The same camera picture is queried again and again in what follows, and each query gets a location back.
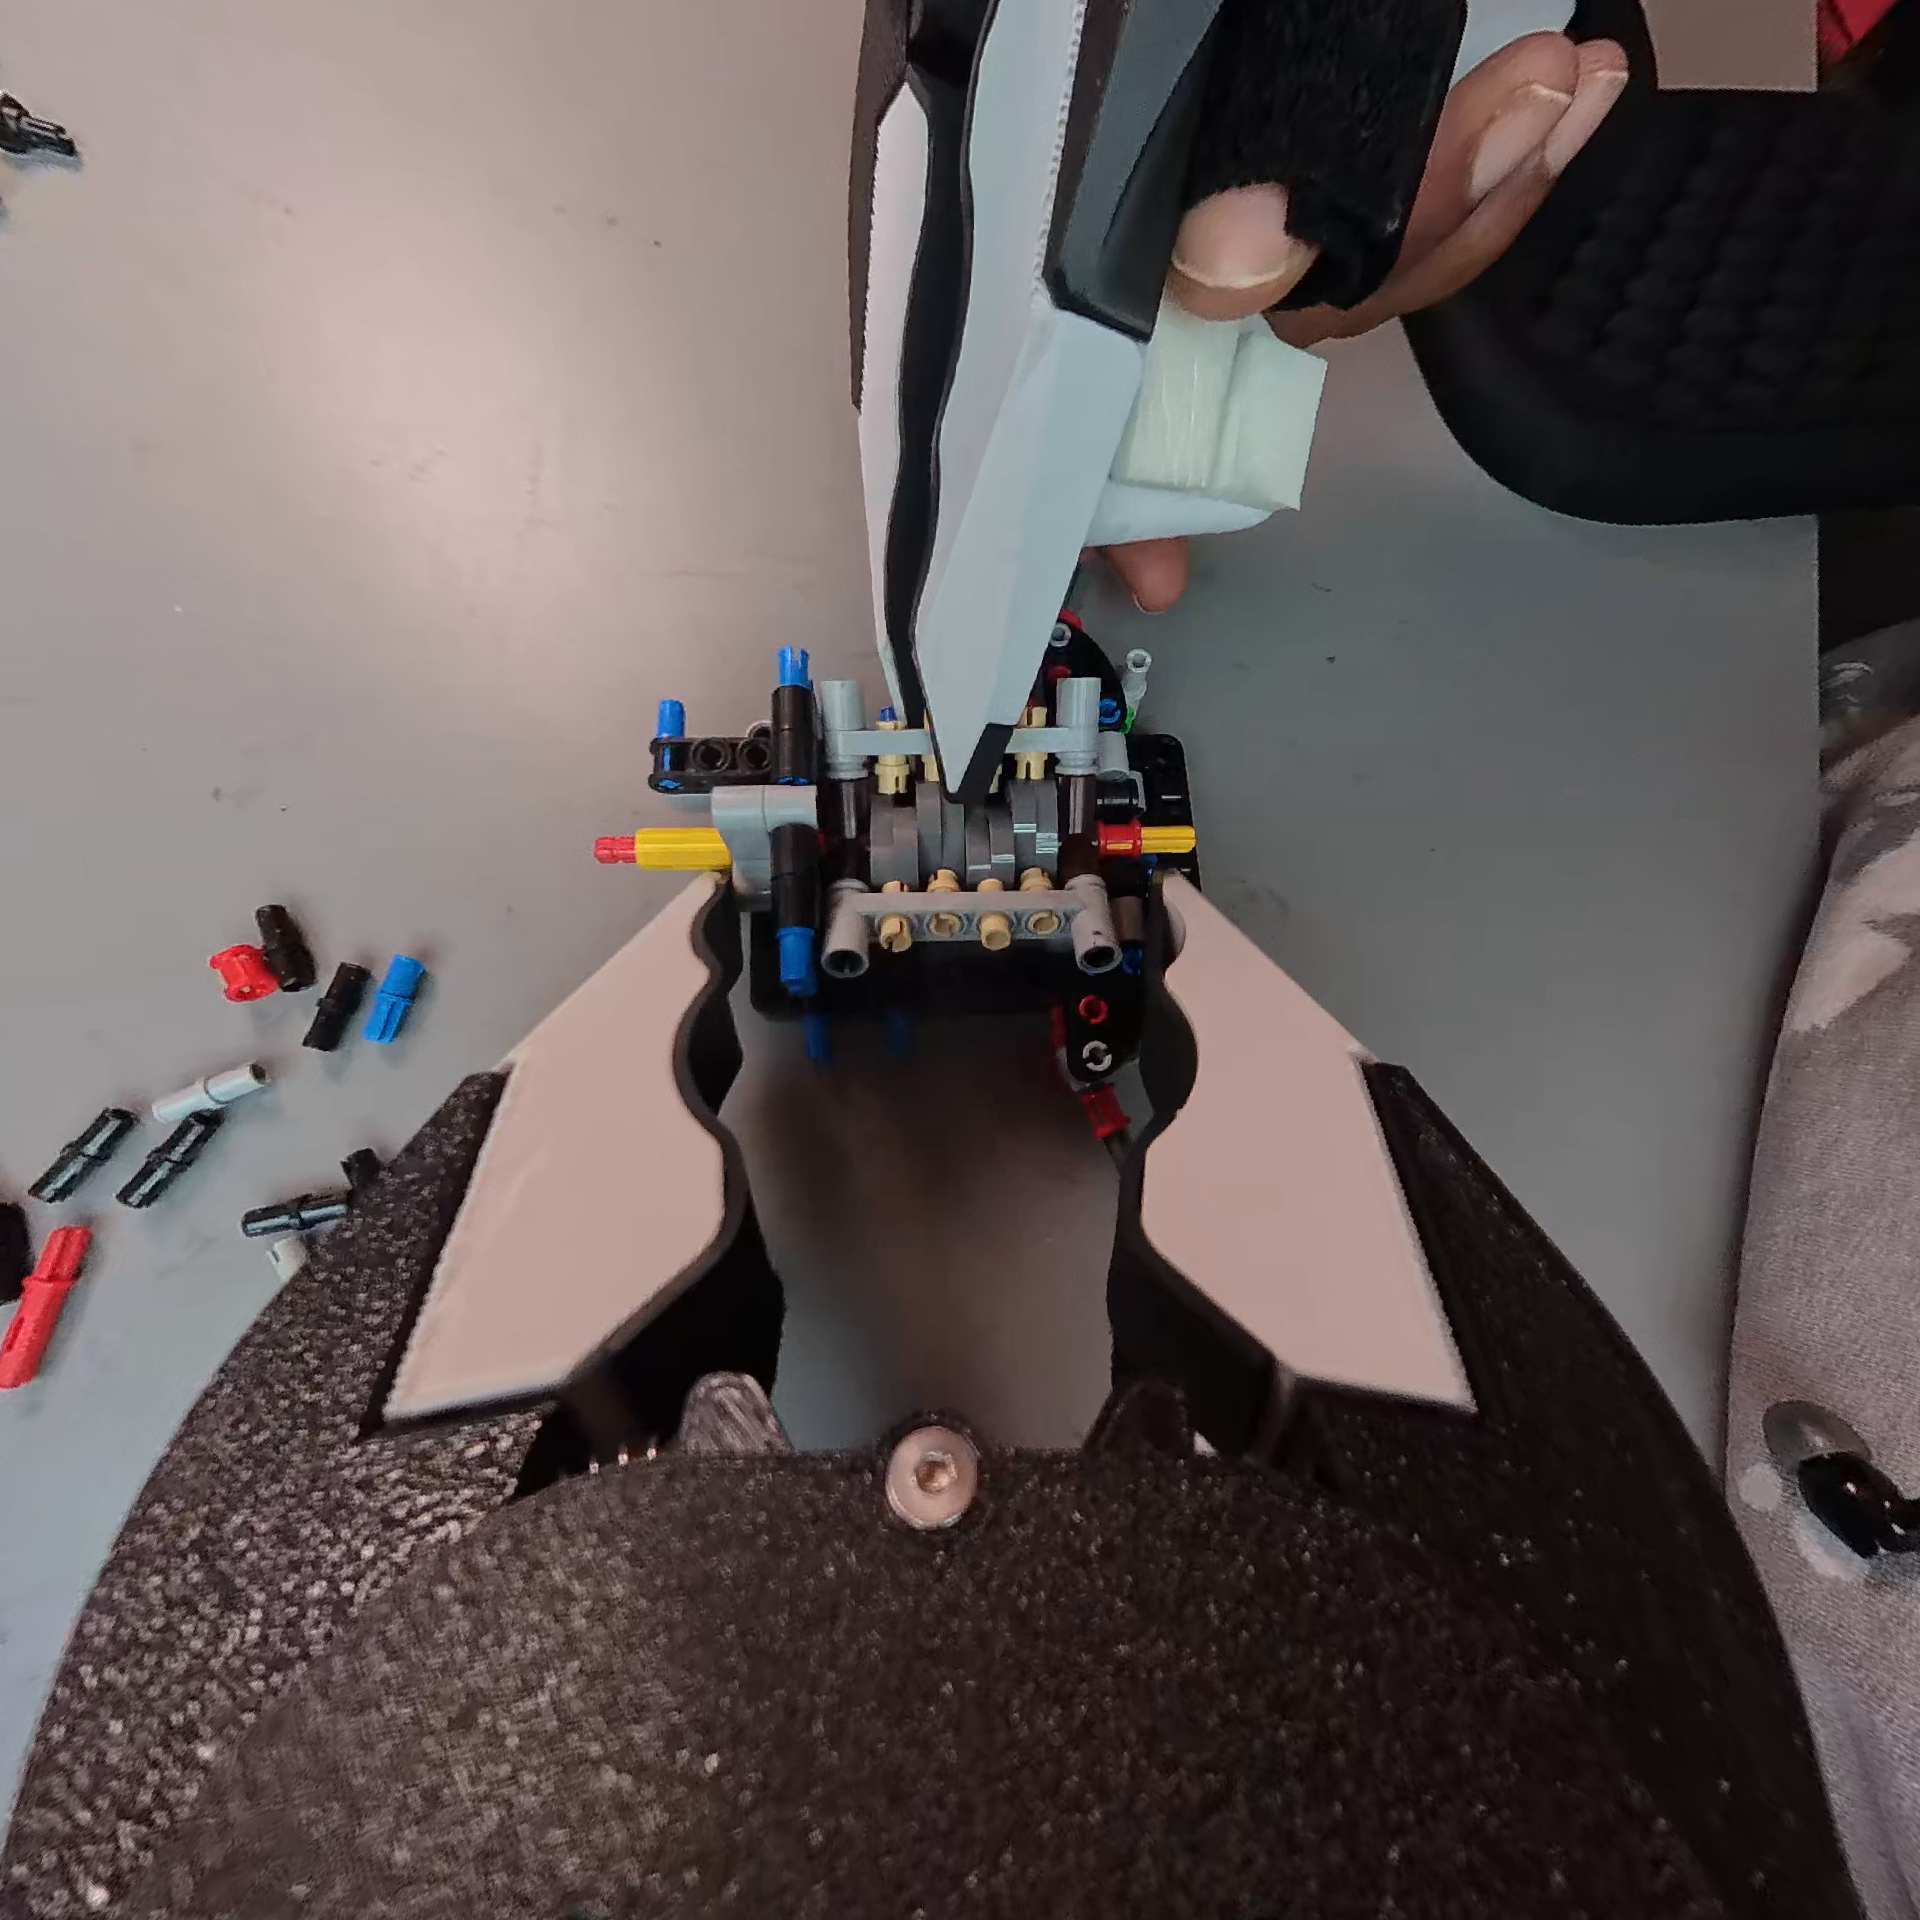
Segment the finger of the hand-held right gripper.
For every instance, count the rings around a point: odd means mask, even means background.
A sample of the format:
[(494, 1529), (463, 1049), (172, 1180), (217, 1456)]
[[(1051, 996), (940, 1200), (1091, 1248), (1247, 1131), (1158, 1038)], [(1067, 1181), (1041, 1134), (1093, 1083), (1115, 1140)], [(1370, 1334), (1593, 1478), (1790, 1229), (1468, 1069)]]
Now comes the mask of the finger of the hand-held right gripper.
[(892, 705), (923, 724), (914, 609), (936, 510), (936, 429), (965, 303), (965, 89), (906, 61), (871, 142), (857, 300), (857, 470), (877, 659)]
[(991, 5), (912, 657), (945, 795), (1009, 753), (1140, 395), (1222, 5)]

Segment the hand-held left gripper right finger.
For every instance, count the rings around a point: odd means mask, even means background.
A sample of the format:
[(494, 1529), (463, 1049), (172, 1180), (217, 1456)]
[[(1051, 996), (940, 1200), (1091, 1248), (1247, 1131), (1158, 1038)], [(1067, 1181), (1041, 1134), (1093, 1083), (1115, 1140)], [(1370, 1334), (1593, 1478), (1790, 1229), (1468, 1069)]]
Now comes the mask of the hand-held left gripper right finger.
[(1225, 1460), (1334, 1460), (1334, 1424), (1473, 1446), (1479, 1407), (1370, 1087), (1373, 1058), (1187, 879), (1150, 906), (1108, 1270), (1115, 1382)]

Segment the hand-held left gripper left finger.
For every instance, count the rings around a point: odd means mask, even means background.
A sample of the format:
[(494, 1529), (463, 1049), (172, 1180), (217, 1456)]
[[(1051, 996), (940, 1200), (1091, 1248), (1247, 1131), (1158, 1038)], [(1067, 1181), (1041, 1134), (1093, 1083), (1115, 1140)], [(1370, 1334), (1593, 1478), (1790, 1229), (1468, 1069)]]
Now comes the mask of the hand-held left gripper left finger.
[(691, 879), (500, 1069), (494, 1117), (364, 1407), (367, 1433), (543, 1413), (521, 1485), (720, 1432), (776, 1432), (784, 1284), (720, 1122), (740, 921)]

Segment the toy brick mechanical assembly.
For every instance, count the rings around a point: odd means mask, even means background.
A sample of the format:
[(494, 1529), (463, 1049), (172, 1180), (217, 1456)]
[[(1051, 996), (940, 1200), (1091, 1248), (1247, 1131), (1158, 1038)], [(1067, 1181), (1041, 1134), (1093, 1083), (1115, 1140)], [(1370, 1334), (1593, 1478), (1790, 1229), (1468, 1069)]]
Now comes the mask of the toy brick mechanical assembly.
[(1202, 883), (1187, 758), (1144, 724), (1150, 650), (1109, 657), (1062, 610), (985, 795), (945, 790), (930, 732), (780, 647), (766, 719), (695, 732), (661, 699), (648, 790), (686, 823), (601, 836), (601, 867), (731, 885), (754, 1005), (828, 1058), (835, 1021), (1043, 1020), (1109, 1155), (1144, 1037), (1150, 898)]

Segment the person's right hand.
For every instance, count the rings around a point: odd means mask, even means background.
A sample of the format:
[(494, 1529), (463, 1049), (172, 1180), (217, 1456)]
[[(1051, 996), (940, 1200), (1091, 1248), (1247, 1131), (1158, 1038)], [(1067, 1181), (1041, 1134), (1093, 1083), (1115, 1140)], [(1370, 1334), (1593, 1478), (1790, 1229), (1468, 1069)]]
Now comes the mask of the person's right hand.
[(1395, 270), (1338, 311), (1284, 311), (1317, 252), (1292, 236), (1287, 190), (1253, 184), (1192, 208), (1171, 244), (1165, 292), (1202, 322), (1259, 318), (1297, 347), (1366, 338), (1468, 289), (1545, 206), (1628, 80), (1612, 40), (1564, 32), (1511, 40), (1461, 76), (1433, 132), (1422, 184)]

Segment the scatter of loose connector pins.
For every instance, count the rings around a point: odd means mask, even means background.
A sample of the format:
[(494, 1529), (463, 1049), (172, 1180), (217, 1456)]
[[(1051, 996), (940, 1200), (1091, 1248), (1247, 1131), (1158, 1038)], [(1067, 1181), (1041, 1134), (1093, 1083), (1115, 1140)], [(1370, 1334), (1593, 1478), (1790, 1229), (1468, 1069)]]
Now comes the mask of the scatter of loose connector pins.
[[(316, 959), (290, 913), (276, 901), (254, 913), (259, 939), (230, 943), (207, 958), (228, 1003), (259, 1003), (271, 996), (302, 996), (316, 982)], [(335, 1053), (350, 1029), (358, 1027), (367, 1044), (392, 1044), (419, 1003), (425, 965), (399, 954), (382, 972), (362, 965), (340, 965), (327, 980), (302, 1049)], [(86, 1181), (114, 1164), (125, 1140), (145, 1122), (162, 1131), (129, 1180), (114, 1191), (128, 1211), (149, 1211), (203, 1160), (228, 1114), (268, 1087), (268, 1069), (240, 1061), (191, 1083), (155, 1098), (144, 1114), (100, 1109), (88, 1128), (63, 1144), (51, 1165), (28, 1186), (40, 1206), (66, 1206)], [(273, 1270), (290, 1281), (311, 1251), (311, 1238), (345, 1222), (382, 1180), (382, 1160), (354, 1149), (342, 1164), (342, 1190), (324, 1190), (286, 1203), (261, 1206), (240, 1218), (240, 1234), (263, 1240)], [(31, 1248), (27, 1215), (2, 1203), (2, 1390), (31, 1384), (57, 1334), (63, 1311), (80, 1281), (91, 1251), (91, 1229), (57, 1226)]]

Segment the person's grey patterned clothing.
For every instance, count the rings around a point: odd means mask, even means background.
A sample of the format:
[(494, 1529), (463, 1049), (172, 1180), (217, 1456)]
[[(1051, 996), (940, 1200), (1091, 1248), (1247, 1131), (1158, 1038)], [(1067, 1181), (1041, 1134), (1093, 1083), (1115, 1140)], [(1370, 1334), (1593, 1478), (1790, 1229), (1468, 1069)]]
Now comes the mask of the person's grey patterned clothing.
[(1831, 1454), (1917, 1499), (1917, 620), (1823, 659), (1823, 893), (1774, 1049), (1728, 1485), (1868, 1916), (1917, 1916), (1917, 1548), (1813, 1507)]

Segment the red object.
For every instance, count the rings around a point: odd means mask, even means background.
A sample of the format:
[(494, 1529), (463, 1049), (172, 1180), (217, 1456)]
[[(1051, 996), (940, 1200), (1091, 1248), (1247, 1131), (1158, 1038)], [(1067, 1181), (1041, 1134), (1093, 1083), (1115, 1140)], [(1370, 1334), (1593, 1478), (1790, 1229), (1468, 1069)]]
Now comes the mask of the red object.
[(1816, 89), (1917, 101), (1917, 5), (1816, 5)]

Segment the black drawstring toggle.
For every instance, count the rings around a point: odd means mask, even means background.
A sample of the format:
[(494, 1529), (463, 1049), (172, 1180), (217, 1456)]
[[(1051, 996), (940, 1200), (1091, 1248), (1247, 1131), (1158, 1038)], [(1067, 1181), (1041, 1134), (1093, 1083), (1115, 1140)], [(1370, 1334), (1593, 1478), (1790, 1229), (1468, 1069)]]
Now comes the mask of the black drawstring toggle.
[(1813, 1454), (1795, 1468), (1807, 1516), (1853, 1557), (1917, 1553), (1917, 1495), (1860, 1454)]

